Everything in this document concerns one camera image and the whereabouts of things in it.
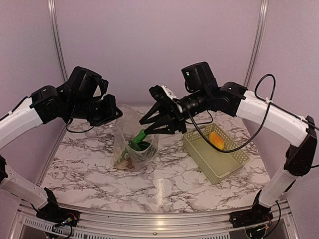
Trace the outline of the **green white bok choy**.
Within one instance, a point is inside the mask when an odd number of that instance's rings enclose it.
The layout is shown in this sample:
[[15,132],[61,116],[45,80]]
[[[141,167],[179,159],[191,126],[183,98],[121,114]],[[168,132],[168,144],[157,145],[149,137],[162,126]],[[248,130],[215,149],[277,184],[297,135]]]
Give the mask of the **green white bok choy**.
[[133,157],[140,162],[152,158],[157,152],[157,148],[147,141],[130,141],[129,147],[133,150]]

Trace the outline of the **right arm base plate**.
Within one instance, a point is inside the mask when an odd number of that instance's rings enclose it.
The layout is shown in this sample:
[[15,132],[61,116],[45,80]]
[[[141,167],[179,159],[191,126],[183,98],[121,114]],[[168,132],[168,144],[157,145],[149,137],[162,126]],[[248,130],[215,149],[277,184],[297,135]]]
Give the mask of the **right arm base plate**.
[[254,224],[271,221],[273,214],[270,211],[253,211],[252,209],[236,211],[230,213],[229,221],[233,228],[251,226]]

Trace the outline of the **clear zip top bag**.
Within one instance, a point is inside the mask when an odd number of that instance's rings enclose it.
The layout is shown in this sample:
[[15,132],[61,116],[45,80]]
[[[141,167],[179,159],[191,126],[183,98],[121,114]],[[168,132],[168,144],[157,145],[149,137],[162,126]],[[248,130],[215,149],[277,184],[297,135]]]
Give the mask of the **clear zip top bag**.
[[123,115],[112,128],[114,136],[113,166],[118,169],[139,171],[151,163],[158,151],[159,136],[146,135],[140,125],[137,111],[128,105],[119,105]]

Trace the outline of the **brown bread bun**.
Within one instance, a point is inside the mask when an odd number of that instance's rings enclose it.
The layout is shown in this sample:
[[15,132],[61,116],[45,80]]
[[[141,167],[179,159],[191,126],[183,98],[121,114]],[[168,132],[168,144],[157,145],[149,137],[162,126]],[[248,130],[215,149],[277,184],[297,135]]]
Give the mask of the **brown bread bun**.
[[118,168],[123,170],[135,171],[135,164],[131,159],[126,159],[118,165]]

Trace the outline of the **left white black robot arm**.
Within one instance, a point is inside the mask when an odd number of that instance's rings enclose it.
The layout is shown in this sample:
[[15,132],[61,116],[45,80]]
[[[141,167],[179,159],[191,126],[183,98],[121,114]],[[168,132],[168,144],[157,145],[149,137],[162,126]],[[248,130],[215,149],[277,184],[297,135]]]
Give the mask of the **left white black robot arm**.
[[[98,87],[74,88],[66,84],[58,88],[45,86],[23,98],[14,110],[0,119],[1,148],[56,118],[66,123],[73,119],[84,119],[92,127],[120,118],[123,113],[116,105],[115,96],[106,94],[106,86],[101,86],[101,95],[95,96]],[[68,218],[76,220],[76,211],[59,207],[51,190],[39,187],[16,173],[3,157],[0,159],[0,187],[29,202],[41,219],[51,222],[62,222]]]

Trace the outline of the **green cucumber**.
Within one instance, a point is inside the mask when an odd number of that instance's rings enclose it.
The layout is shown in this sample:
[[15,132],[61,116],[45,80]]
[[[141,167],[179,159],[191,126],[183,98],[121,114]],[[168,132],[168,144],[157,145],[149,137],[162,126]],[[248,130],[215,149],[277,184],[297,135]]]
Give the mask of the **green cucumber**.
[[147,134],[145,133],[145,130],[141,129],[137,136],[133,140],[129,141],[128,146],[134,150],[139,150],[139,143],[141,143],[146,137]]

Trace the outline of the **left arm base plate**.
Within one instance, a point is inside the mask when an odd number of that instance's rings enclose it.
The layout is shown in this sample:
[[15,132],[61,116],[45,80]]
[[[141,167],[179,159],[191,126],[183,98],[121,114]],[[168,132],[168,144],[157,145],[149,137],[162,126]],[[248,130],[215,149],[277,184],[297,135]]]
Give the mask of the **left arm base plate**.
[[51,209],[41,209],[38,210],[36,213],[36,216],[40,219],[53,222],[56,225],[63,225],[62,222],[66,221],[68,218],[71,218],[72,220],[70,222],[67,222],[68,226],[71,225],[72,227],[77,226],[80,212],[77,210],[71,210],[66,208],[51,208]]

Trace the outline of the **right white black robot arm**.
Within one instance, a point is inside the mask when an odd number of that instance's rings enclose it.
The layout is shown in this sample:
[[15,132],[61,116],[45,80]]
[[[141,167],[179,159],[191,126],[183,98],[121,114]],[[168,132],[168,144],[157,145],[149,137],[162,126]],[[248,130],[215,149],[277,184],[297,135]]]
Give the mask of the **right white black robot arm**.
[[187,66],[182,74],[188,95],[181,99],[166,86],[149,89],[155,104],[140,120],[140,124],[147,126],[146,134],[185,133],[186,120],[210,110],[252,121],[283,137],[290,144],[285,164],[258,192],[251,208],[230,214],[234,228],[271,220],[271,208],[276,200],[313,168],[318,143],[314,119],[291,113],[271,98],[261,98],[256,91],[240,84],[228,82],[218,86],[207,62]]

